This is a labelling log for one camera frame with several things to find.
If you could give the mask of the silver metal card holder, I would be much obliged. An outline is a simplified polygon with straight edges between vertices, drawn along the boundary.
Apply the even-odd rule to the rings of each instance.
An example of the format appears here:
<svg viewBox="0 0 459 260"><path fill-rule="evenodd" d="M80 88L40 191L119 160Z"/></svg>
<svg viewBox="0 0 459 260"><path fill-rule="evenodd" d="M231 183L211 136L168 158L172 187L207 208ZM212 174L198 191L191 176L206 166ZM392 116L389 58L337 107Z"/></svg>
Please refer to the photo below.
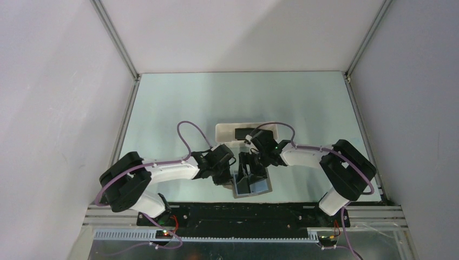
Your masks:
<svg viewBox="0 0 459 260"><path fill-rule="evenodd" d="M269 177L258 182L255 182L253 184L249 184L248 188L245 188L237 184L237 176L238 172L233 171L233 181L231 187L233 191L233 197L235 199L254 197L272 192L272 184Z"/></svg>

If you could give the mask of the single black credit card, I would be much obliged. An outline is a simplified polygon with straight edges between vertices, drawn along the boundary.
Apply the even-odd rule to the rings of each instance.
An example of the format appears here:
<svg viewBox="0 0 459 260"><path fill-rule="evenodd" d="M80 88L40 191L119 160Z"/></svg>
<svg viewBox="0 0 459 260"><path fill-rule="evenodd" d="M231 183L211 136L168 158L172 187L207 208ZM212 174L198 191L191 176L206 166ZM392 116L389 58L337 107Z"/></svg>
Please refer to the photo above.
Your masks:
<svg viewBox="0 0 459 260"><path fill-rule="evenodd" d="M235 181L235 193L237 196L247 196L253 193L249 177L242 177Z"/></svg>

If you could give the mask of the black credit card stack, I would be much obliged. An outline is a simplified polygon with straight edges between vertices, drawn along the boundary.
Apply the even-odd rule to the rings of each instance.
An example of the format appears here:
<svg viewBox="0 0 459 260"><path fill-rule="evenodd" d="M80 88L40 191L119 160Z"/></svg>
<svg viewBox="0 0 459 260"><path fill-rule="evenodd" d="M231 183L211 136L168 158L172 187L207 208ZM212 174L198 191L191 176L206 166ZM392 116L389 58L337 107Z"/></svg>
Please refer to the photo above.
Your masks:
<svg viewBox="0 0 459 260"><path fill-rule="evenodd" d="M252 138L254 130L254 128L236 128L234 138L237 141L249 140Z"/></svg>

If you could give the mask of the white plastic tray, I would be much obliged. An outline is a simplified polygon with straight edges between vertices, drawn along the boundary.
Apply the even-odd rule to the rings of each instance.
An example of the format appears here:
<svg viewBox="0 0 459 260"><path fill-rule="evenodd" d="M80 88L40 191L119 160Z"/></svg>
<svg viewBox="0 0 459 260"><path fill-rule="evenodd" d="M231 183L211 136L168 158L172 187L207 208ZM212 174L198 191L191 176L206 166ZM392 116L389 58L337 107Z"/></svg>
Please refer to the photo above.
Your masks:
<svg viewBox="0 0 459 260"><path fill-rule="evenodd" d="M243 132L241 139L236 137L236 129L256 128L262 122L239 122L239 123L218 123L215 126L215 141L218 144L225 144L229 148L242 148L249 147L245 143L245 137L250 134Z"/></svg>

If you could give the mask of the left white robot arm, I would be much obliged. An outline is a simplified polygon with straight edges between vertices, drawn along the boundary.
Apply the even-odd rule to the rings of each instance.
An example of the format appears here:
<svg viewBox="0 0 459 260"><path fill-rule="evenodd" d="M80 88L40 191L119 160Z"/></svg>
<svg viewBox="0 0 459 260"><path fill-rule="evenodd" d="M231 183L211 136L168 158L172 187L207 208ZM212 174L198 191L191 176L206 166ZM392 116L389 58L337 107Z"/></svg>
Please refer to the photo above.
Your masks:
<svg viewBox="0 0 459 260"><path fill-rule="evenodd" d="M209 177L215 185L225 185L231 181L234 162L235 156L226 145L190 152L172 161L148 162L138 152L129 152L100 176L102 188L95 203L108 205L113 212L135 210L157 225L166 225L171 219L169 203L164 195L148 192L149 185Z"/></svg>

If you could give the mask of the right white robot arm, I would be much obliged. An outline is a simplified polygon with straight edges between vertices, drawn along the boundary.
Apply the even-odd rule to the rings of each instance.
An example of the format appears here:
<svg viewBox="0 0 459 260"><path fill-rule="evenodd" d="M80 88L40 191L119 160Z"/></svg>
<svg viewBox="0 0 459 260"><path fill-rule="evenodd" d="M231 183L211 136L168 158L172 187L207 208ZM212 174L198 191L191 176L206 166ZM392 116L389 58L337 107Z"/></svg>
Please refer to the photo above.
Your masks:
<svg viewBox="0 0 459 260"><path fill-rule="evenodd" d="M250 168L257 166L305 166L321 169L332 187L318 203L315 220L331 225L337 212L362 195L372 195L371 180L376 168L349 141L340 139L329 146L297 145L292 140L276 142L269 131L253 130L245 136Z"/></svg>

